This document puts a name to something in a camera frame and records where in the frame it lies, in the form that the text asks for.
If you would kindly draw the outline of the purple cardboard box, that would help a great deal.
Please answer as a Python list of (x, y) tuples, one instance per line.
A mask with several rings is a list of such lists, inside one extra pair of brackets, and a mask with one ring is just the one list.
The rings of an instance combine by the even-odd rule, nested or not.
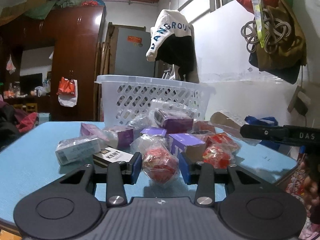
[(193, 161), (203, 161), (202, 155), (206, 150), (206, 143), (201, 139), (188, 134), (178, 133), (169, 135), (169, 151), (175, 157), (179, 153), (185, 153)]

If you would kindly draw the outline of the red packets bag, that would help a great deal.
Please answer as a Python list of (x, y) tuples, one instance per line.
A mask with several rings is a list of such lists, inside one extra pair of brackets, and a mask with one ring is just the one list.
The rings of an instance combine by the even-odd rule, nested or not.
[(163, 146), (152, 146), (143, 155), (142, 168), (154, 182), (165, 185), (178, 175), (178, 159)]

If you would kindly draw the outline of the black Kent cigarette box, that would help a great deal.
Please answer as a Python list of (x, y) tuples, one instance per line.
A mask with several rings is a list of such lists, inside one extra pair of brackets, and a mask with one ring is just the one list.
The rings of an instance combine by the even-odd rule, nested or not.
[(107, 147), (93, 155), (93, 162), (100, 167), (106, 168), (110, 163), (129, 162), (132, 157), (131, 153)]

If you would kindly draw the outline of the red wrapped packets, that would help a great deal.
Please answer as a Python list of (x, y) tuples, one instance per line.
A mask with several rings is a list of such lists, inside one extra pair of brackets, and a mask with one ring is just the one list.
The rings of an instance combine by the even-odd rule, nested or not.
[(214, 168), (226, 169), (228, 165), (234, 163), (234, 156), (239, 150), (240, 145), (227, 133), (222, 132), (208, 136), (202, 158)]

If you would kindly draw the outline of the purple striped box in bag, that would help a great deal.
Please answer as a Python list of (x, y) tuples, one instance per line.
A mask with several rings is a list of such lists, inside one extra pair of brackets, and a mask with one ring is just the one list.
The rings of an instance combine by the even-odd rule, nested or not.
[(110, 146), (119, 150), (128, 148), (134, 140), (133, 129), (126, 126), (114, 126), (108, 129)]

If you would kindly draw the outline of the blue fabric bag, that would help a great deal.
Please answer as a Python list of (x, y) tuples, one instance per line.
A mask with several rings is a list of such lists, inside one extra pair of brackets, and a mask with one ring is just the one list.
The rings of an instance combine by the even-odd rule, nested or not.
[(257, 119), (253, 116), (247, 116), (245, 117), (245, 122), (249, 125), (278, 126), (278, 121), (273, 116), (267, 116), (261, 119)]

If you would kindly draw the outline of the dark purple box in bag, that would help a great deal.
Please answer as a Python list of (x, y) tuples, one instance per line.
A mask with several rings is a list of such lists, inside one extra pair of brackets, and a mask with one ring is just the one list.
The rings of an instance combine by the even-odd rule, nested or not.
[(155, 123), (169, 134), (187, 133), (192, 130), (194, 120), (189, 115), (179, 111), (156, 109)]

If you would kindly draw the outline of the light purple box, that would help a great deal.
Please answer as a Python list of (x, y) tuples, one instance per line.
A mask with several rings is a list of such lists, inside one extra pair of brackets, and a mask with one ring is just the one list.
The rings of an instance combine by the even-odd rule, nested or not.
[(101, 140), (108, 141), (107, 136), (104, 132), (93, 124), (81, 123), (80, 135), (83, 136), (96, 136)]

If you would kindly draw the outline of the white grey medicine box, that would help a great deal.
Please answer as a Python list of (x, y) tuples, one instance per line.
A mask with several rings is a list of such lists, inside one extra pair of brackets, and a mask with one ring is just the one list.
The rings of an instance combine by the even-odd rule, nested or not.
[(99, 138), (96, 136), (77, 137), (60, 141), (55, 154), (61, 166), (91, 157), (100, 151)]

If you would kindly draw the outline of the white plastic lattice basket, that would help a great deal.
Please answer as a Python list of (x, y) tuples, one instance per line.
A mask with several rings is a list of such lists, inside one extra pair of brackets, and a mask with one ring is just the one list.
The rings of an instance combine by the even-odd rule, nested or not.
[(136, 116), (155, 108), (185, 110), (203, 120), (212, 87), (154, 77), (99, 75), (104, 123), (127, 125)]

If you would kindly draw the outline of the brown hanging bag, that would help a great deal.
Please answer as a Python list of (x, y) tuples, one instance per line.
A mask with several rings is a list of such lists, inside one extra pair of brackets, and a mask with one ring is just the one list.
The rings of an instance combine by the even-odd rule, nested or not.
[(265, 44), (257, 44), (249, 56), (249, 63), (261, 72), (267, 72), (294, 84), (301, 66), (305, 66), (306, 39), (288, 0), (266, 4)]

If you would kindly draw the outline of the orange and white hanging bag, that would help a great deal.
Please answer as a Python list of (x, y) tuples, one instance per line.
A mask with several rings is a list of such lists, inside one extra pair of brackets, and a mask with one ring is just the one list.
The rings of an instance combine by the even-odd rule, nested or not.
[(78, 102), (78, 81), (61, 77), (57, 90), (58, 101), (63, 107), (74, 107)]

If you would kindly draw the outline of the black hanging garment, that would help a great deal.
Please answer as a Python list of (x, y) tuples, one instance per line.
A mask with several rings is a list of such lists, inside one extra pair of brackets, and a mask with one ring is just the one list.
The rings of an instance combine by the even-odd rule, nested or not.
[(159, 47), (156, 61), (179, 67), (178, 74), (182, 81), (190, 82), (190, 75), (195, 69), (196, 56), (192, 36), (169, 36)]

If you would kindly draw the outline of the pile of dark clothes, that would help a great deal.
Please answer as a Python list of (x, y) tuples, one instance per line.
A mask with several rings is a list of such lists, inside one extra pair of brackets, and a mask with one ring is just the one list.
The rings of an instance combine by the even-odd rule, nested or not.
[(15, 109), (12, 105), (1, 101), (1, 150), (39, 124), (39, 114), (27, 113)]

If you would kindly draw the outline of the grey metal door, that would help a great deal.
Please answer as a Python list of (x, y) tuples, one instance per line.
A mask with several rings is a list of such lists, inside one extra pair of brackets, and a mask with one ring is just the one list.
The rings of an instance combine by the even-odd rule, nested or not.
[(150, 33), (119, 28), (114, 74), (154, 77), (155, 63), (146, 59), (149, 47)]

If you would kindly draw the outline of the black monitor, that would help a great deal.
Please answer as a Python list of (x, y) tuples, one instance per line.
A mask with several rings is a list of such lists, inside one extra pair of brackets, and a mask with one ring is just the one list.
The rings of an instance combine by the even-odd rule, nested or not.
[(29, 95), (36, 87), (43, 85), (42, 73), (20, 76), (21, 94)]

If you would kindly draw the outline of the dark red wooden wardrobe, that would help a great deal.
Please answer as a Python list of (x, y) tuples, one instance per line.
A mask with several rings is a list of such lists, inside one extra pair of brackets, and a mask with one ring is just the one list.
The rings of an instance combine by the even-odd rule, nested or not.
[[(1, 25), (1, 59), (5, 50), (22, 57), (22, 51), (53, 47), (50, 113), (54, 121), (97, 119), (96, 64), (106, 9), (102, 5), (52, 10), (44, 20), (18, 16)], [(62, 77), (78, 82), (74, 107), (61, 106), (57, 90)]]

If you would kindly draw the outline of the white hoodie with blue letters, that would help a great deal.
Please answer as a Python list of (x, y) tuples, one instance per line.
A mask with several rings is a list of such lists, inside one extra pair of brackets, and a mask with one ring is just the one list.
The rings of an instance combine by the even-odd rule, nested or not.
[(150, 48), (146, 52), (146, 59), (155, 62), (160, 46), (170, 36), (185, 37), (191, 36), (191, 29), (184, 15), (178, 10), (163, 9), (153, 27), (150, 29)]

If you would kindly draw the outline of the green cloth atop wardrobe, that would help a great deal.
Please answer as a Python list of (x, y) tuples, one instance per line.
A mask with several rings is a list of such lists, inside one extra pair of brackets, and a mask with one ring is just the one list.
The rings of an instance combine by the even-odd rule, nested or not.
[(38, 7), (27, 10), (24, 15), (36, 19), (44, 20), (55, 8), (67, 8), (82, 5), (86, 0), (51, 0)]

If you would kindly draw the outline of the white wall power adapter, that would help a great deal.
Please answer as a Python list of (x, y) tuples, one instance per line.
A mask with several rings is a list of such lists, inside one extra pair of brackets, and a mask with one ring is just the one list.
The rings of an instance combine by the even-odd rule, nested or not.
[(297, 86), (287, 107), (287, 111), (291, 113), (295, 109), (299, 115), (306, 116), (310, 104), (311, 99), (305, 94), (305, 90), (301, 86)]

